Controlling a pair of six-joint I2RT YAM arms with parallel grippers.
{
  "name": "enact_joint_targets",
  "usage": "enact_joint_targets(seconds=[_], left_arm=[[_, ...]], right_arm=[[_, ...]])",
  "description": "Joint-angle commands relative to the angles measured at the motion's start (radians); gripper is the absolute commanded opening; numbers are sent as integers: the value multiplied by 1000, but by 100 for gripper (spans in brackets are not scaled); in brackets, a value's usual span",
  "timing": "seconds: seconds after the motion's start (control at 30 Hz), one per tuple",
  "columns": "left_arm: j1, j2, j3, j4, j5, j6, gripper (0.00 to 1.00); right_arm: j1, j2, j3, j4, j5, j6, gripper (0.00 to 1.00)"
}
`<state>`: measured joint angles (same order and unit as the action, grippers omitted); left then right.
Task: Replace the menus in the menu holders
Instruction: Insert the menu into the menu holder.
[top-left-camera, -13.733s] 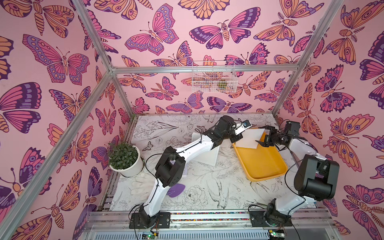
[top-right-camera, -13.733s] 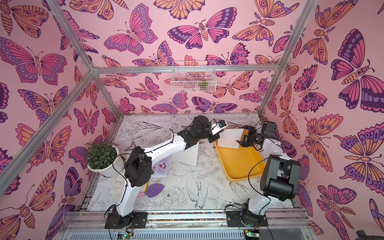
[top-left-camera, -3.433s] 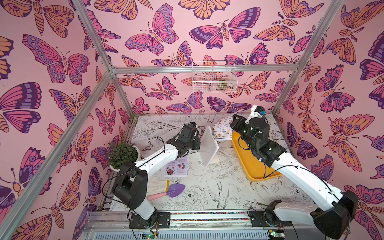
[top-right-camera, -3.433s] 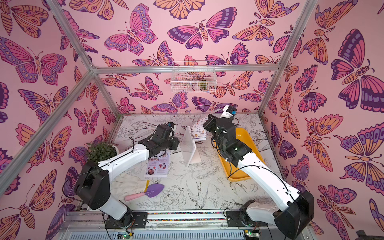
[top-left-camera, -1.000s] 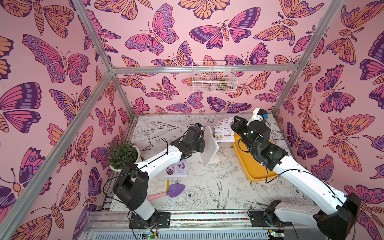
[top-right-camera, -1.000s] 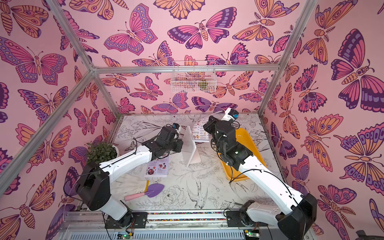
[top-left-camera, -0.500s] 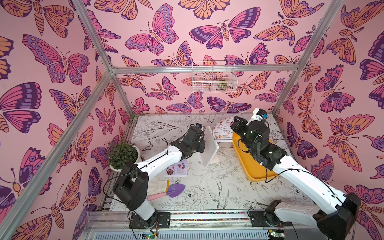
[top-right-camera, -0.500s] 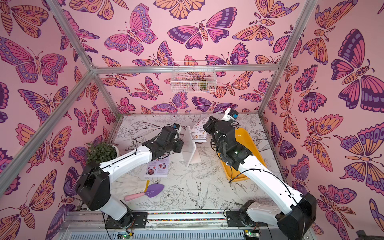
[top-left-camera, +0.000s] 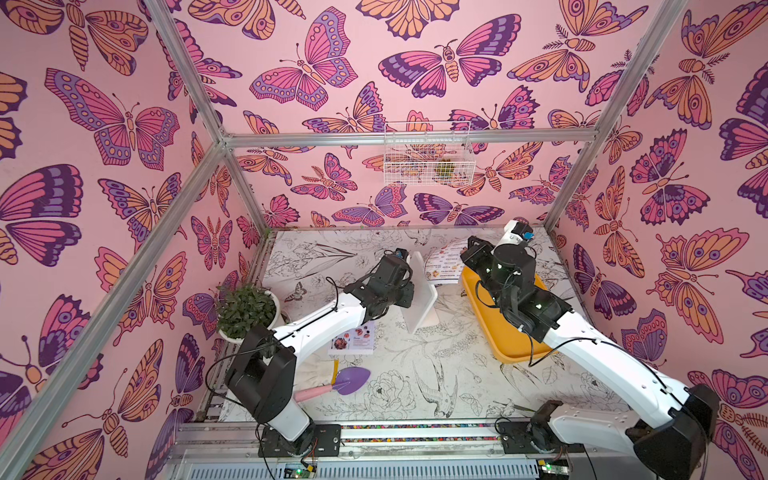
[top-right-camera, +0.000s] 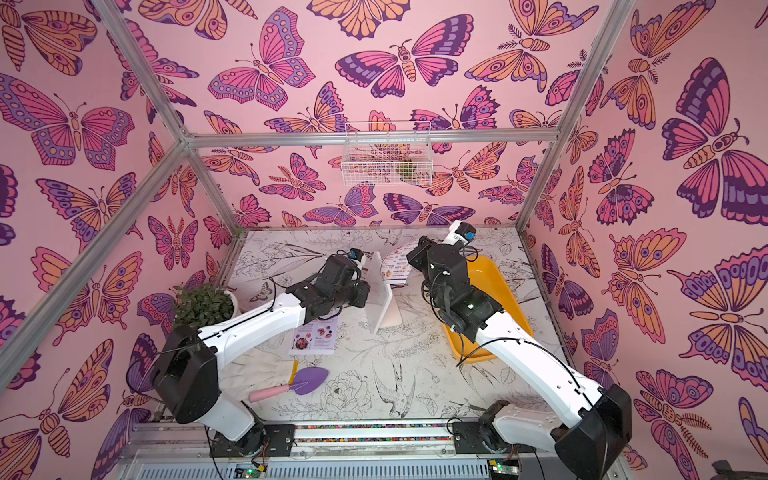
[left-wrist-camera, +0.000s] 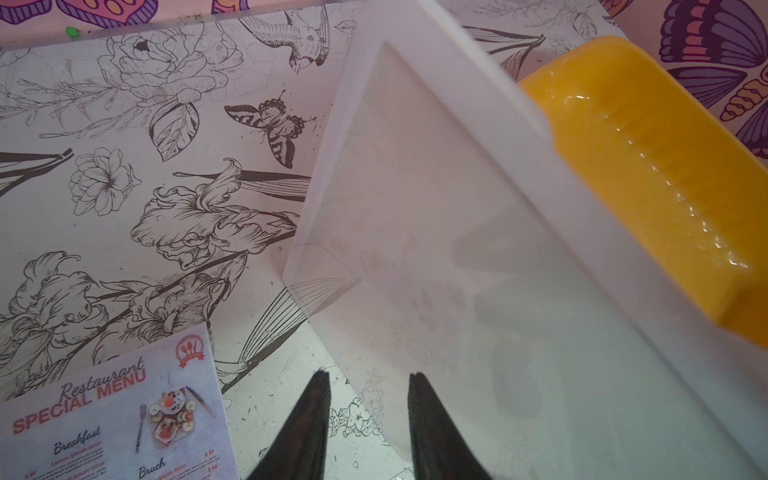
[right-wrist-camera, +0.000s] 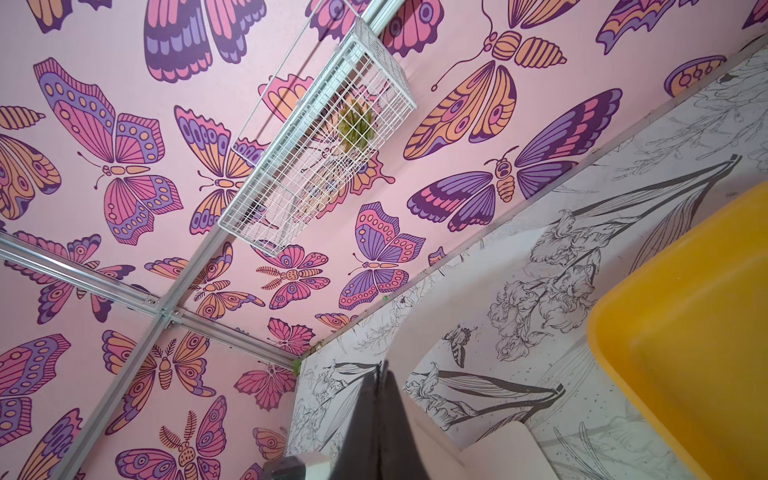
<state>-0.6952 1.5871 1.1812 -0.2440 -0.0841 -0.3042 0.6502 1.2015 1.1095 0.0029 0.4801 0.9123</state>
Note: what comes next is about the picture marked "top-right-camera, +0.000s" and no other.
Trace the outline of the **clear acrylic menu holder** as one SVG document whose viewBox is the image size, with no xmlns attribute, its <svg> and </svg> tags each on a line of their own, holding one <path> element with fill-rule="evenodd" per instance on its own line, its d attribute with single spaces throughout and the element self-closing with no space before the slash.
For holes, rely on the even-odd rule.
<svg viewBox="0 0 768 480">
<path fill-rule="evenodd" d="M 364 307 L 371 334 L 377 334 L 381 329 L 397 327 L 403 319 L 391 286 L 384 280 L 382 257 L 376 251 L 366 261 L 364 280 L 370 286 L 370 291 Z"/>
</svg>

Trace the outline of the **old menu sheet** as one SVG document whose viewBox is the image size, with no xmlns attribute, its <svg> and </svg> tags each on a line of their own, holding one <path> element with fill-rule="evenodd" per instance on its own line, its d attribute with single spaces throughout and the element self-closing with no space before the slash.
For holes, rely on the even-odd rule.
<svg viewBox="0 0 768 480">
<path fill-rule="evenodd" d="M 332 355 L 338 338 L 338 319 L 314 320 L 294 330 L 288 353 L 296 356 Z"/>
</svg>

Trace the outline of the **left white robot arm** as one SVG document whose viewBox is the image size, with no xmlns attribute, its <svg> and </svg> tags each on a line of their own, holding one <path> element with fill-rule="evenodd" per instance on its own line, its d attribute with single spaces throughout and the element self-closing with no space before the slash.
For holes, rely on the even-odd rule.
<svg viewBox="0 0 768 480">
<path fill-rule="evenodd" d="M 364 264 L 362 250 L 338 251 L 267 305 L 202 328 L 175 327 L 149 366 L 134 361 L 129 371 L 149 382 L 177 423 L 202 424 L 243 456 L 259 453 L 266 442 L 264 422 L 245 402 L 222 391 L 219 373 L 280 333 L 330 320 L 346 307 L 363 308 L 370 292 Z"/>
</svg>

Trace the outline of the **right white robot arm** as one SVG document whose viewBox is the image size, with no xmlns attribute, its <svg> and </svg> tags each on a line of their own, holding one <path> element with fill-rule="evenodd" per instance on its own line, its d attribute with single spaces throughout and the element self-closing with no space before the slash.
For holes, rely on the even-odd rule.
<svg viewBox="0 0 768 480">
<path fill-rule="evenodd" d="M 471 283 L 464 250 L 475 235 L 472 225 L 456 221 L 441 242 L 420 237 L 407 261 L 423 274 L 438 319 L 503 361 L 552 411 L 525 413 L 497 401 L 478 421 L 482 441 L 491 451 L 526 445 L 554 452 L 577 478 L 604 478 L 632 438 L 629 394 L 568 366 Z"/>
</svg>

